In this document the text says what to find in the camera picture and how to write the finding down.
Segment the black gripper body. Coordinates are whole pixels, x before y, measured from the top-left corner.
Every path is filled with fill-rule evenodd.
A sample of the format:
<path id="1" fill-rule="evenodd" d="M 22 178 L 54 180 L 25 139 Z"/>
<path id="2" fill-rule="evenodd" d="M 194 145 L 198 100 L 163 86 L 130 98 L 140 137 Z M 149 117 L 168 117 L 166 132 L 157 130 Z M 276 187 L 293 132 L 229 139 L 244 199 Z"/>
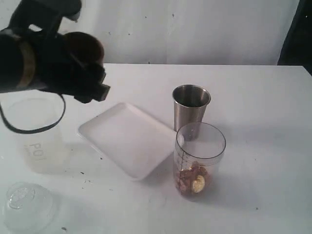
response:
<path id="1" fill-rule="evenodd" d="M 39 90 L 74 96 L 103 84 L 103 65 L 85 65 L 75 58 L 58 32 L 59 26 L 9 27 L 10 92 Z"/>

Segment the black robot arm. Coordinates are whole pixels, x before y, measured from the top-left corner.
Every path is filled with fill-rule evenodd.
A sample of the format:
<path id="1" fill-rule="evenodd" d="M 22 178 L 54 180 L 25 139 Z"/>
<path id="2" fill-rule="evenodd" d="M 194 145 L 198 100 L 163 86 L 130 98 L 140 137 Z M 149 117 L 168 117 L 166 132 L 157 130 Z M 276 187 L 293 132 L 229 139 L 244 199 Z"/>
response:
<path id="1" fill-rule="evenodd" d="M 104 55 L 100 41 L 87 33 L 10 24 L 0 32 L 0 91 L 39 90 L 82 103 L 104 101 L 111 88 L 103 83 Z"/>

